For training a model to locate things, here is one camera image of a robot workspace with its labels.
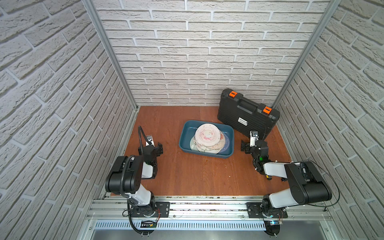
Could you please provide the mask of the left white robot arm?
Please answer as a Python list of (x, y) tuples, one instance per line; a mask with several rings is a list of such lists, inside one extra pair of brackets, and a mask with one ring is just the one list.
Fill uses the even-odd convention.
[(146, 136), (146, 145), (139, 147), (137, 156), (119, 156), (105, 180), (108, 193), (120, 195), (130, 206), (156, 210), (155, 196), (142, 184), (142, 180), (155, 179), (158, 172), (157, 157), (163, 154), (163, 145), (155, 146), (153, 136)]

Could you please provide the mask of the butterfly pastel coaster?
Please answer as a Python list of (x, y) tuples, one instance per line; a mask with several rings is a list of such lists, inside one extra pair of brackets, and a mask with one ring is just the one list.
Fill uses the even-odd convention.
[(204, 146), (201, 147), (196, 142), (195, 137), (192, 137), (190, 140), (190, 148), (192, 151), (201, 152), (201, 153), (208, 153), (208, 154), (218, 154), (221, 151), (221, 149), (209, 149), (209, 148), (206, 148)]

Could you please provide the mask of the teal plastic storage box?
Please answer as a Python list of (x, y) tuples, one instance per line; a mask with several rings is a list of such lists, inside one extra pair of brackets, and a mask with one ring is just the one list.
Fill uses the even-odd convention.
[(224, 146), (224, 150), (220, 151), (217, 154), (214, 153), (203, 153), (199, 152), (198, 150), (193, 150), (191, 148), (191, 140), (193, 136), (196, 133), (196, 130), (198, 127), (200, 127), (202, 124), (209, 124), (210, 122), (204, 122), (204, 121), (195, 121), (195, 120), (189, 120), (184, 124), (181, 137), (179, 140), (179, 147), (185, 152), (195, 155), (201, 155), (206, 157), (213, 157), (213, 158), (221, 158), (221, 159), (227, 159), (231, 157), (234, 153), (234, 147), (235, 147), (235, 133), (232, 127), (228, 125), (218, 124), (218, 123), (212, 123), (220, 131), (223, 132), (226, 143)]

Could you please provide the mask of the aluminium corner post right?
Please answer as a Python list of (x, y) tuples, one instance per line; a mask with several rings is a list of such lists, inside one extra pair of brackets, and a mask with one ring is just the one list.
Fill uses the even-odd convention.
[(331, 0), (329, 4), (327, 5), (323, 15), (321, 16), (319, 22), (317, 23), (313, 33), (311, 34), (309, 40), (307, 41), (303, 51), (299, 55), (299, 58), (297, 59), (293, 69), (291, 70), (290, 74), (288, 75), (285, 83), (283, 84), (279, 94), (277, 95), (277, 98), (275, 99), (272, 108), (275, 109), (278, 107), (279, 103), (281, 102), (283, 96), (285, 95), (285, 92), (288, 90), (288, 87), (294, 80), (296, 74), (299, 72), (300, 68), (304, 64), (305, 60), (307, 59), (308, 55), (311, 53), (312, 49), (318, 42), (321, 34), (323, 33), (324, 29), (330, 22), (332, 16), (334, 15), (335, 11), (337, 10), (338, 6), (340, 5), (341, 0)]

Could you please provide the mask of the aluminium corner post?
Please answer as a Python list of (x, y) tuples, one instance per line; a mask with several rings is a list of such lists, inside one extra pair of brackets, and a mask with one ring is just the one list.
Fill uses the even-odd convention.
[(311, 34), (309, 40), (307, 41), (303, 51), (299, 55), (299, 58), (297, 59), (293, 69), (291, 70), (290, 74), (288, 75), (285, 83), (283, 84), (279, 94), (277, 95), (277, 98), (275, 99), (272, 108), (275, 109), (278, 107), (279, 103), (281, 102), (283, 96), (285, 95), (285, 92), (288, 90), (288, 87), (294, 80), (296, 74), (299, 72), (300, 68), (304, 64), (305, 60), (307, 59), (308, 55), (311, 53), (312, 49), (318, 42), (321, 34), (323, 33), (324, 29), (330, 22), (332, 16), (334, 15), (335, 11), (337, 10), (338, 6), (340, 5), (341, 0), (331, 0), (329, 4), (327, 5), (323, 15), (321, 16), (319, 22), (317, 23), (313, 33)]
[(84, 0), (83, 1), (85, 8), (90, 16), (90, 19), (92, 20), (94, 27), (99, 35), (99, 38), (105, 48), (105, 51), (112, 63), (112, 66), (114, 67), (114, 70), (118, 76), (119, 81), (121, 82), (123, 89), (125, 90), (125, 93), (128, 96), (128, 99), (135, 111), (138, 111), (139, 106), (135, 101), (135, 98), (130, 90), (130, 87), (127, 83), (127, 80), (125, 78), (125, 75), (123, 73), (122, 67), (118, 61), (117, 55), (113, 49), (113, 46), (110, 42), (110, 39), (108, 38), (107, 32), (103, 26), (103, 22), (98, 14), (98, 11), (91, 0)]

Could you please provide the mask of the aluminium corner post left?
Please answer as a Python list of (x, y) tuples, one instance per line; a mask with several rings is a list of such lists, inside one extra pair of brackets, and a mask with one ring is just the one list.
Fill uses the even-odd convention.
[(105, 51), (112, 63), (112, 66), (114, 67), (114, 70), (118, 76), (119, 81), (121, 82), (123, 89), (125, 90), (125, 93), (128, 96), (128, 99), (135, 111), (138, 111), (139, 106), (135, 101), (135, 98), (130, 90), (130, 87), (127, 83), (127, 80), (125, 78), (125, 75), (123, 73), (122, 67), (118, 61), (117, 55), (113, 49), (113, 46), (110, 42), (110, 39), (108, 38), (107, 32), (103, 26), (103, 22), (98, 14), (98, 11), (91, 0), (84, 0), (83, 1), (85, 8), (90, 16), (90, 19), (92, 20), (94, 27), (99, 35), (99, 38), (105, 48)]

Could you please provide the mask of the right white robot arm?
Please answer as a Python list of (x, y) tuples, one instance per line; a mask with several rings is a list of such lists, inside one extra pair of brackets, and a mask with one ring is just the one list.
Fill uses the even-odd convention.
[(289, 188), (263, 197), (261, 212), (270, 214), (286, 207), (329, 201), (333, 194), (328, 184), (311, 161), (297, 163), (273, 162), (269, 159), (267, 142), (257, 131), (250, 131), (250, 142), (241, 143), (241, 151), (253, 157), (255, 170), (271, 179), (279, 177)]

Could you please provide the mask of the black plastic tool case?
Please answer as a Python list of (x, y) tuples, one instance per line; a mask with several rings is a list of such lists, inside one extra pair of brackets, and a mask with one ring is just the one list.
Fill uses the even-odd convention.
[(221, 93), (218, 120), (245, 136), (257, 131), (259, 138), (265, 140), (280, 116), (277, 109), (249, 100), (232, 89), (224, 89)]

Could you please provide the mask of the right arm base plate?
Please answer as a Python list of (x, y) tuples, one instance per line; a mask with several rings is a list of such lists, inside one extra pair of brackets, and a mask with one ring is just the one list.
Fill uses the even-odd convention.
[(250, 219), (288, 218), (288, 214), (285, 208), (273, 208), (270, 204), (263, 204), (262, 202), (248, 202), (246, 203), (246, 207)]

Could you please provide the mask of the pink rainbow unicorn coaster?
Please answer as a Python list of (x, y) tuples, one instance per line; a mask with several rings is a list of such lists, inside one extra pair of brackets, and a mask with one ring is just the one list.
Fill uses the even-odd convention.
[(212, 147), (220, 142), (221, 132), (213, 124), (202, 124), (195, 132), (195, 140), (199, 145)]

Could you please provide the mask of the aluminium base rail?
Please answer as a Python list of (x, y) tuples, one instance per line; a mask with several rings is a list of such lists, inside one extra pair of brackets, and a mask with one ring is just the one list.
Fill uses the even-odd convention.
[(265, 231), (293, 222), (318, 222), (327, 229), (333, 223), (325, 207), (295, 206), (262, 214), (261, 201), (261, 196), (162, 196), (156, 198), (158, 211), (154, 214), (146, 217), (133, 209), (128, 217), (126, 199), (113, 196), (94, 200), (86, 220), (90, 230), (128, 230), (135, 226), (142, 231)]

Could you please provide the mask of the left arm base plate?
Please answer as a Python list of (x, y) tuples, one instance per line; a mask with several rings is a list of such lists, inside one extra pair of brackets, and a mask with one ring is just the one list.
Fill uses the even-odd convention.
[(132, 218), (167, 218), (170, 212), (170, 202), (155, 202), (146, 206), (131, 207)]

